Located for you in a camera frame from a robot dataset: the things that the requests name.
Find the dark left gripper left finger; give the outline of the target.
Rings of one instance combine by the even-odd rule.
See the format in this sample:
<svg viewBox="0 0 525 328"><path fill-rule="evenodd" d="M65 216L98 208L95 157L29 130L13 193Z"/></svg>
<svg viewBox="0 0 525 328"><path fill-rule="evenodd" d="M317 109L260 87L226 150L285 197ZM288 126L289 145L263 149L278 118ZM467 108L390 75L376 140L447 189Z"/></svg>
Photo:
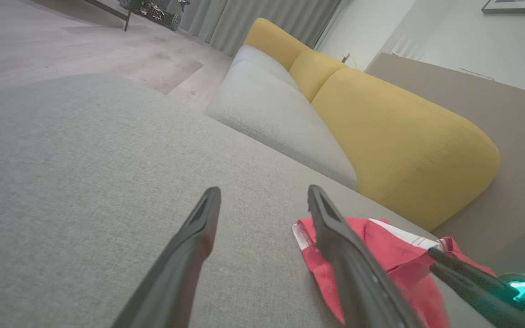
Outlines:
<svg viewBox="0 0 525 328"><path fill-rule="evenodd" d="M113 328L186 328L202 264L211 254L221 206L206 189L119 312Z"/></svg>

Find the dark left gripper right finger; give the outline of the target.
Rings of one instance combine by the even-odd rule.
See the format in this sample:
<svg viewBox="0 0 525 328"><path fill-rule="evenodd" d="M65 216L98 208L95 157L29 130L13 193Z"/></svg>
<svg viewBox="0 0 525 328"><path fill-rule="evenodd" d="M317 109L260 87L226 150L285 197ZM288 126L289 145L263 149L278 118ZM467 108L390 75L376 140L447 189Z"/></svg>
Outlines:
<svg viewBox="0 0 525 328"><path fill-rule="evenodd" d="M308 189L320 254L333 268L345 326L421 328L423 323L326 192Z"/></svg>

